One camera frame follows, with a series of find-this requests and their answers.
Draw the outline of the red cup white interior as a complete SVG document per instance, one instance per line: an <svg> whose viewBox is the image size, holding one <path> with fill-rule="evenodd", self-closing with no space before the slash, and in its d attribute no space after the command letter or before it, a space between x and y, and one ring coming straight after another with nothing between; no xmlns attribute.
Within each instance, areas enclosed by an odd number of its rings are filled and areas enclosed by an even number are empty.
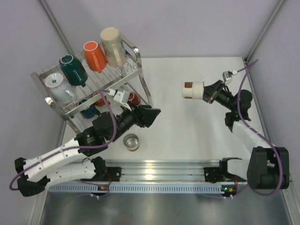
<svg viewBox="0 0 300 225"><path fill-rule="evenodd" d="M141 103L139 96L134 92L130 92L128 101L134 105L139 105Z"/></svg>

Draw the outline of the small tumbler cork band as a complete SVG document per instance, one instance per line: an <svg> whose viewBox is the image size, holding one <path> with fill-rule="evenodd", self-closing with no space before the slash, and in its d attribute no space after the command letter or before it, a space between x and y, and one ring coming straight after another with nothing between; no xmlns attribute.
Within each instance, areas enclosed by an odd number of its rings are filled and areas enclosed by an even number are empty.
<svg viewBox="0 0 300 225"><path fill-rule="evenodd" d="M184 82L182 97L186 99L203 100L204 82Z"/></svg>

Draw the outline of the steel tumbler cork base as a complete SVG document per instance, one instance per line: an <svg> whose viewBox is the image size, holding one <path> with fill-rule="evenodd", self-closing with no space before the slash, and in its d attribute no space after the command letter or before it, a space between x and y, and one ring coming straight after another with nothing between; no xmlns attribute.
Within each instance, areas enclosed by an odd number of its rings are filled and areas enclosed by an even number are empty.
<svg viewBox="0 0 300 225"><path fill-rule="evenodd" d="M136 151L139 148L139 138L135 134L127 134L123 138L123 144L129 151Z"/></svg>

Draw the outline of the orange black round mug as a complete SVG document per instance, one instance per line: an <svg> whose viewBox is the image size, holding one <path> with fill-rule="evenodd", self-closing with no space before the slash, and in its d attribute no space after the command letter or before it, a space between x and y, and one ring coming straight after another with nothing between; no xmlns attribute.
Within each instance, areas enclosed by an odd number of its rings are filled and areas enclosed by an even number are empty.
<svg viewBox="0 0 300 225"><path fill-rule="evenodd" d="M94 96L96 96L96 95L98 95L99 93L98 92L95 92L95 93L93 93L93 97ZM95 106L98 106L98 107L102 107L102 106L104 106L105 105L105 102L104 102L104 100L101 98L101 99L99 99L98 101L96 101L95 103L94 103L94 105Z"/></svg>

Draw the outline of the dark blue speckled mug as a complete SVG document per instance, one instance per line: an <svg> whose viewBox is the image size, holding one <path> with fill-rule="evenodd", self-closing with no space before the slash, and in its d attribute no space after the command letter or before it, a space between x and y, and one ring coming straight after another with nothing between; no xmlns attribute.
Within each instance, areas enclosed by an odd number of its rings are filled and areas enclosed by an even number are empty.
<svg viewBox="0 0 300 225"><path fill-rule="evenodd" d="M91 104L87 109L80 111L80 113L85 119L91 119L96 115L99 116L101 114L94 104Z"/></svg>

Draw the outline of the tall beige floral mug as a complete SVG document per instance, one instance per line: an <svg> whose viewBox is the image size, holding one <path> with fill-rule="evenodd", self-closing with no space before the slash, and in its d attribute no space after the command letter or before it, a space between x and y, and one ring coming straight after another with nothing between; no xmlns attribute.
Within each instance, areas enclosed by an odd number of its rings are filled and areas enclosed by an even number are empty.
<svg viewBox="0 0 300 225"><path fill-rule="evenodd" d="M111 67L123 68L127 62L127 53L120 31L115 27L105 28L100 32L100 38L107 63Z"/></svg>

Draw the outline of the dark green mug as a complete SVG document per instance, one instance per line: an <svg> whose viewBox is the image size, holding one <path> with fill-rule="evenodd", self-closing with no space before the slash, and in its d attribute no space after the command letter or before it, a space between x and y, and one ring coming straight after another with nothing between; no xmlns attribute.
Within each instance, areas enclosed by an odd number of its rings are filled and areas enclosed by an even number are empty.
<svg viewBox="0 0 300 225"><path fill-rule="evenodd" d="M72 54L65 54L59 60L60 68L72 86L86 86L88 75L81 62Z"/></svg>

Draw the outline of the light blue mug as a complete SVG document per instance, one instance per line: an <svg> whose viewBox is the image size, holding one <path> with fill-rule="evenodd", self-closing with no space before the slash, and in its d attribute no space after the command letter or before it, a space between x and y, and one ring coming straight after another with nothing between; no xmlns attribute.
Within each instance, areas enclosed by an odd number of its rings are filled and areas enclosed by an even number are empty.
<svg viewBox="0 0 300 225"><path fill-rule="evenodd" d="M50 92L56 100L62 104L69 104L78 99L73 86L64 79L61 73L52 73L48 75L44 83L50 89Z"/></svg>

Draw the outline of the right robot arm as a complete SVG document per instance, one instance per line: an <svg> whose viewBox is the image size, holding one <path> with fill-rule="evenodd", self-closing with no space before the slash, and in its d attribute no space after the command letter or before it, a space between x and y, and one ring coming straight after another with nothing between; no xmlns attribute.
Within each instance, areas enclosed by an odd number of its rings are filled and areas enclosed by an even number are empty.
<svg viewBox="0 0 300 225"><path fill-rule="evenodd" d="M241 164L241 159L227 159L227 164L219 169L220 178L229 181L237 175L254 190L287 189L290 183L288 150L284 147L272 148L258 132L244 124L245 120L250 120L248 110L252 99L252 93L248 90L233 95L221 80L204 87L203 100L209 104L218 102L229 109L225 114L225 125L251 154L248 165L242 171L236 168Z"/></svg>

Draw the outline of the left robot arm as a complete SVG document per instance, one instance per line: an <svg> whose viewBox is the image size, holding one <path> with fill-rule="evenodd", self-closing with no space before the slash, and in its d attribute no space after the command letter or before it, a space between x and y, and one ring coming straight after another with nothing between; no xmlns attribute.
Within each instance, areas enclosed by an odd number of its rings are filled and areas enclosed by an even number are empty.
<svg viewBox="0 0 300 225"><path fill-rule="evenodd" d="M130 104L119 115L109 108L93 120L91 127L64 145L32 159L16 159L17 176L9 188L29 197L60 183L81 179L101 181L107 175L107 168L98 154L132 126L150 127L160 113L160 109L150 105Z"/></svg>

